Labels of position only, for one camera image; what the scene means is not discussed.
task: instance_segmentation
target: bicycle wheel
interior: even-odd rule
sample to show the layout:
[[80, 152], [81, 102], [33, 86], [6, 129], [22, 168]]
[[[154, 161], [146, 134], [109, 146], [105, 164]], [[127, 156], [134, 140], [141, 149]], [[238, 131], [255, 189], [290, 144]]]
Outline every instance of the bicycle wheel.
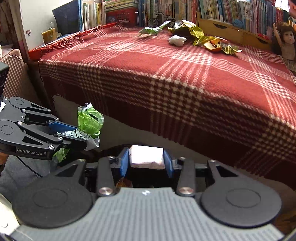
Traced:
[[158, 21], [156, 18], [151, 18], [148, 20], [148, 27], [156, 28], [158, 26]]
[[174, 28], [174, 26], [175, 26], [175, 19], [173, 19], [173, 18], [170, 18], [170, 19], [168, 19], [168, 20], [170, 20], [170, 22], [167, 24], [167, 27], [168, 28]]

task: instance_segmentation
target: checkered pattern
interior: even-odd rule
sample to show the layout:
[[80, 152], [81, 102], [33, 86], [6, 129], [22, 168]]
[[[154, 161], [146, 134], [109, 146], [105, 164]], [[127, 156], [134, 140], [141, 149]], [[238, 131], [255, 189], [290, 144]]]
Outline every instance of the checkered pattern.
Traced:
[[46, 54], [50, 96], [92, 102], [123, 123], [296, 189], [296, 78], [267, 51], [211, 53], [122, 26]]

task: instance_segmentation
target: doll hair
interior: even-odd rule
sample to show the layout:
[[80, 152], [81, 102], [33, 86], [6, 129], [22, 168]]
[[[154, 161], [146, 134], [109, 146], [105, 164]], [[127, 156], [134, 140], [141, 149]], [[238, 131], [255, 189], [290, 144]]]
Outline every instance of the doll hair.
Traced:
[[[296, 32], [293, 29], [293, 27], [291, 25], [289, 25], [288, 23], [281, 23], [277, 27], [277, 30], [279, 32], [279, 35], [280, 35], [281, 40], [282, 40], [283, 43], [284, 43], [284, 38], [283, 38], [284, 33], [286, 33], [286, 32], [292, 32], [293, 35], [294, 35], [294, 39], [295, 39], [294, 46], [295, 46], [295, 49], [296, 49]], [[281, 47], [279, 46], [279, 43], [277, 42], [277, 39], [276, 39], [275, 36], [273, 36], [272, 39], [271, 39], [271, 50], [275, 54], [281, 55]]]

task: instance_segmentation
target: blue yarn ball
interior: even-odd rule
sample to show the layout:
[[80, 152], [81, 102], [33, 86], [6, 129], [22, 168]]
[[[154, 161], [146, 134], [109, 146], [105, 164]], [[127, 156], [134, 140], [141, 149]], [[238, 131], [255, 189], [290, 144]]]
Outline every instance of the blue yarn ball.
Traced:
[[242, 27], [243, 27], [241, 20], [238, 20], [238, 19], [236, 19], [236, 20], [233, 22], [233, 26], [234, 26], [234, 27], [237, 27], [237, 28], [242, 28]]

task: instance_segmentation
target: person's leg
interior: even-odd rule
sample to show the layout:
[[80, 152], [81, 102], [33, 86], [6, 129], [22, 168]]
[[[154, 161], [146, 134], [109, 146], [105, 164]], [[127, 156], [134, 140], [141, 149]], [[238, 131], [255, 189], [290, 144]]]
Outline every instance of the person's leg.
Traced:
[[[50, 173], [51, 161], [25, 157], [20, 157], [20, 159], [41, 176], [46, 176]], [[15, 156], [9, 156], [0, 176], [0, 193], [11, 202], [18, 189], [29, 185], [37, 178], [39, 177]]]

